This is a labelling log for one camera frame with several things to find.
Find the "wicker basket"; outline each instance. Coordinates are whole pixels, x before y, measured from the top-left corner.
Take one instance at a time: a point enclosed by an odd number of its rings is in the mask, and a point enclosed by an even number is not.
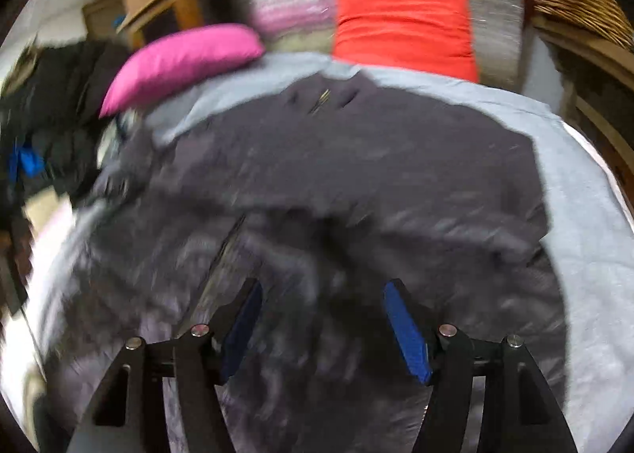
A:
[[[588,29],[627,50],[634,29],[616,0],[533,0],[535,11]]]

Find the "white wall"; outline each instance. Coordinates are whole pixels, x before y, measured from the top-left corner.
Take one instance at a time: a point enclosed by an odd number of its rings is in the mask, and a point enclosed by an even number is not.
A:
[[[37,37],[43,44],[62,44],[86,37],[83,5],[91,0],[29,0],[0,46],[0,84],[24,47]]]

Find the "bed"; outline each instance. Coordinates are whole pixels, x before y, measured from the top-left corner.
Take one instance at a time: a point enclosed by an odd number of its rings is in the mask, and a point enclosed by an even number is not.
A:
[[[316,72],[349,78],[359,70],[382,86],[471,106],[532,138],[550,218],[551,231],[543,244],[560,280],[569,330],[564,412],[579,451],[604,453],[634,410],[632,218],[592,146],[546,105],[438,75],[357,67],[318,53],[268,54],[247,69],[209,79],[167,99],[145,118],[145,125],[152,129],[156,143],[166,144],[214,113],[278,93],[297,79]],[[69,283],[74,261],[91,231],[111,211],[102,201],[76,216],[67,211],[59,215],[56,231],[36,244],[25,313],[40,352],[55,349],[65,326],[65,298],[73,291]],[[29,342],[23,321],[7,323],[0,388],[24,427],[29,411],[26,380],[37,358]],[[94,361],[105,368],[115,354],[116,349],[105,350]],[[83,367],[77,366],[77,376]],[[78,408],[90,398],[90,384],[87,387]]]

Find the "red pillow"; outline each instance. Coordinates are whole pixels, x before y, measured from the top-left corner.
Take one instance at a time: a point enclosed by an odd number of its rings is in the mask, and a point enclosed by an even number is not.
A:
[[[337,59],[477,82],[468,0],[337,0]]]

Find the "blue object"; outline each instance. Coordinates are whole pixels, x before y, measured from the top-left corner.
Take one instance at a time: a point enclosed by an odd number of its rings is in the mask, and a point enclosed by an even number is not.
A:
[[[236,373],[242,362],[248,340],[262,309],[262,294],[262,284],[258,282],[246,297],[231,330],[224,338],[223,363],[220,367],[220,378],[223,383]]]
[[[427,343],[392,282],[383,290],[383,305],[410,373],[427,383],[432,376]]]
[[[34,178],[45,168],[44,160],[31,147],[13,146],[9,157],[9,179],[17,183],[18,172],[22,171],[29,178]]]

